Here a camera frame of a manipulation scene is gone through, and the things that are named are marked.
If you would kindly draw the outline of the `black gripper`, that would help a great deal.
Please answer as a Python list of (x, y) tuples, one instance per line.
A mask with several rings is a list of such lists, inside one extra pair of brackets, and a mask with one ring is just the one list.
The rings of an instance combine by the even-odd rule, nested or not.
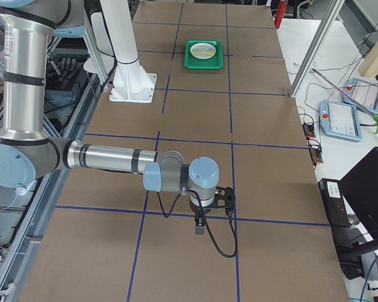
[(205, 215), (212, 211), (210, 206), (199, 206), (190, 201), (190, 209), (194, 212), (195, 216), (195, 234), (203, 235), (205, 231)]

